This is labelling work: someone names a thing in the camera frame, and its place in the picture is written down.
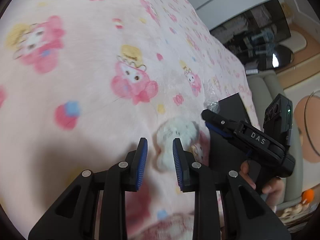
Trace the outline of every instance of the plastic wrap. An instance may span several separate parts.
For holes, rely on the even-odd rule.
[[[207,83],[204,83],[204,94],[205,94],[204,107],[216,114],[219,113],[220,111],[219,99],[217,94],[214,91],[214,86],[211,80],[208,80]]]

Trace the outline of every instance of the yellow hat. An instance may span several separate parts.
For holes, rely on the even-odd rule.
[[[121,46],[121,56],[128,60],[128,62],[134,62],[136,67],[143,65],[142,62],[142,53],[140,49],[130,46],[122,45]]]
[[[179,60],[179,64],[182,67],[182,69],[187,70],[188,66],[183,60]]]
[[[9,49],[17,49],[19,42],[21,42],[21,38],[25,33],[28,33],[31,29],[31,25],[28,24],[16,24],[13,26],[11,31],[7,35],[7,39],[5,41],[5,45]]]

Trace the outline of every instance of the metal screw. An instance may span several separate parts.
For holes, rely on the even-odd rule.
[[[230,176],[230,177],[233,177],[233,178],[236,178],[236,177],[238,177],[238,172],[236,172],[236,171],[229,171],[229,176]]]
[[[120,168],[126,168],[128,166],[128,163],[127,162],[120,162],[119,163],[119,167]]]
[[[89,170],[82,171],[83,177],[89,177],[90,175],[91,175],[91,171],[89,171]]]
[[[192,167],[196,168],[196,169],[199,169],[201,167],[201,163],[199,162],[194,162],[192,163]]]

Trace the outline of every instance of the orange ball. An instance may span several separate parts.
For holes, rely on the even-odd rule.
[[[312,189],[307,189],[302,194],[302,201],[306,201],[305,203],[310,203],[313,201],[314,197],[315,197],[315,192]]]

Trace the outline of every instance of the finger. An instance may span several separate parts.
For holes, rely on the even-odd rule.
[[[241,164],[241,166],[240,166],[240,169],[244,174],[247,174],[249,172],[249,163],[248,163],[248,161],[243,162]]]
[[[276,206],[284,191],[284,182],[280,178],[271,179],[262,189],[262,193],[269,194],[266,200],[268,206]]]
[[[239,171],[239,174],[244,178],[244,180],[253,188],[256,189],[256,184],[253,182],[253,180],[249,177],[248,174],[244,174],[243,171]]]

